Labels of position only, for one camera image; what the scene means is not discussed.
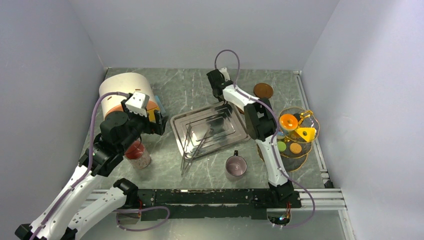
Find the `purple cable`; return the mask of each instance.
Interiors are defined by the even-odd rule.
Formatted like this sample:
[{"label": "purple cable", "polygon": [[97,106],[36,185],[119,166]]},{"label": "purple cable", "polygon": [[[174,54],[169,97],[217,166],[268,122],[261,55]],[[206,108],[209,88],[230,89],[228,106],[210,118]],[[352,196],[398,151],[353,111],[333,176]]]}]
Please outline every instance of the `purple cable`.
[{"label": "purple cable", "polygon": [[[218,52],[218,54],[216,55],[216,57],[215,57],[215,61],[214,61],[214,66],[215,66],[215,69],[217,69],[217,59],[218,59],[218,57],[219,57],[219,55],[221,54],[221,53],[223,53],[223,52],[231,52],[231,53],[233,53],[234,55],[235,55],[235,57],[237,58],[237,75],[235,76],[235,80],[234,80],[234,83],[233,83],[233,87],[234,87],[234,89],[235,89],[235,91],[237,92],[237,93],[239,93],[240,95],[242,95],[243,97],[245,97],[245,98],[247,98],[247,99],[250,99],[250,100],[252,100],[252,101],[254,101],[254,102],[256,102],[256,103],[259,103],[259,104],[261,104],[262,106],[264,106],[271,114],[272,114],[272,117],[274,118],[274,121],[275,121],[275,124],[276,124],[276,126],[277,126],[277,128],[276,128],[276,130],[275,130],[275,132],[274,132],[274,134],[272,135],[272,137],[271,137],[271,143],[274,141],[274,138],[277,136],[277,134],[278,134],[278,132],[279,132],[279,122],[278,122],[278,118],[277,118],[277,116],[276,116],[276,114],[274,113],[274,111],[268,106],[268,105],[266,105],[265,103],[263,103],[262,101],[260,101],[260,100],[257,100],[257,99],[255,99],[255,98],[250,98],[248,95],[246,95],[246,94],[244,94],[242,91],[240,91],[238,88],[237,88],[237,80],[239,79],[239,74],[240,74],[240,59],[239,59],[239,56],[237,55],[237,53],[235,52],[235,51],[233,51],[233,50],[231,50],[231,49],[224,49],[224,50],[222,50],[222,51],[220,51],[220,52]],[[298,183],[297,181],[295,181],[293,178],[291,178],[290,176],[288,176],[287,174],[285,174],[284,173],[284,171],[282,170],[282,168],[281,168],[281,165],[280,165],[280,163],[279,163],[279,161],[277,160],[278,159],[278,157],[277,157],[277,153],[276,153],[276,150],[275,150],[275,148],[274,147],[271,147],[271,149],[272,149],[272,153],[273,153],[273,155],[274,155],[274,158],[275,158],[275,162],[277,163],[277,166],[278,166],[278,170],[280,171],[280,173],[286,178],[286,179],[288,179],[289,181],[291,181],[292,183],[294,183],[294,184],[296,184],[297,186],[299,186],[300,188],[302,188],[304,191],[305,191],[305,193],[307,193],[308,195],[309,195],[309,197],[310,197],[310,200],[312,201],[312,213],[310,214],[310,216],[309,217],[307,217],[305,220],[303,220],[302,222],[300,222],[300,223],[297,223],[297,224],[294,224],[294,225],[289,225],[289,226],[285,226],[284,228],[296,228],[296,227],[299,227],[299,226],[301,226],[301,225],[303,225],[303,224],[305,224],[305,223],[307,223],[309,220],[311,220],[312,219],[312,217],[314,216],[314,214],[315,214],[315,201],[314,201],[314,198],[312,197],[312,194],[311,194],[311,192],[310,191],[308,191],[307,189],[306,189],[306,187],[304,187],[304,186],[302,186],[300,183]]]},{"label": "purple cable", "polygon": [[155,210],[155,209],[165,209],[168,212],[168,214],[166,215],[166,217],[163,221],[159,222],[158,224],[156,224],[154,226],[151,226],[151,227],[148,227],[148,228],[143,228],[143,229],[126,228],[126,227],[123,227],[119,224],[118,214],[116,214],[116,225],[120,229],[125,230],[125,231],[129,231],[129,232],[144,232],[144,231],[148,231],[148,230],[158,228],[159,226],[164,224],[170,218],[171,212],[170,212],[170,209],[167,208],[166,206],[152,206],[152,207],[148,207],[148,208],[144,208],[144,209],[118,209],[118,210],[115,210],[114,212],[121,213],[121,214],[132,214],[132,213],[142,213],[142,212]]},{"label": "purple cable", "polygon": [[[120,95],[128,98],[130,95],[128,93],[120,92],[120,91],[114,91],[114,92],[108,92],[97,100],[97,102],[94,105],[93,112],[91,114],[91,122],[90,122],[90,139],[89,139],[89,148],[88,148],[88,167],[87,170],[84,172],[84,174],[78,178],[72,185],[71,188],[74,189],[78,184],[80,184],[86,176],[89,174],[92,165],[93,165],[93,145],[94,145],[94,124],[96,122],[96,113],[97,109],[99,108],[100,103],[102,100],[110,95]],[[44,219],[41,221],[41,225],[45,225],[49,218],[55,213],[56,209],[61,205],[62,201],[67,197],[67,195],[71,192],[71,189],[67,189],[54,203],[54,205],[51,207],[50,211],[45,215]],[[34,231],[34,233],[31,235],[29,240],[34,240],[34,238],[37,236],[37,234],[41,231],[41,227],[37,227],[37,229]]]}]

